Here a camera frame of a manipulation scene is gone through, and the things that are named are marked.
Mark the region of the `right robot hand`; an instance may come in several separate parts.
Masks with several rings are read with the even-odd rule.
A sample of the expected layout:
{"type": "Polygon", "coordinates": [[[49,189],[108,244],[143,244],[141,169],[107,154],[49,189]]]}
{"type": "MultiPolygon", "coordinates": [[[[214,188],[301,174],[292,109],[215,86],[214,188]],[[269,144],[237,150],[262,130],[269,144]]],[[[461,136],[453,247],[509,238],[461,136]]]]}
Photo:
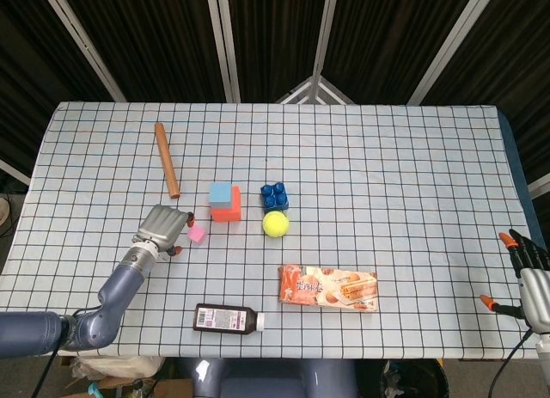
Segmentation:
{"type": "Polygon", "coordinates": [[[549,253],[514,229],[498,237],[509,252],[521,305],[503,305],[485,295],[481,302],[491,312],[524,320],[535,334],[549,334],[549,253]]]}

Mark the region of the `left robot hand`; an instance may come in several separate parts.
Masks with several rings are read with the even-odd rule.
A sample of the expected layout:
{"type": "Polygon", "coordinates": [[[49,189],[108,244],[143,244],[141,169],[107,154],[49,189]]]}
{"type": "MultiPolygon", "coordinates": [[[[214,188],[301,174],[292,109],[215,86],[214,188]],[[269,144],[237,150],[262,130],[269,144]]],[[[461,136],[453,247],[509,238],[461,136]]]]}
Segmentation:
{"type": "Polygon", "coordinates": [[[158,252],[176,256],[182,250],[176,246],[182,230],[194,225],[195,216],[192,212],[180,211],[167,205],[155,205],[145,220],[140,224],[133,242],[153,242],[158,252]]]}

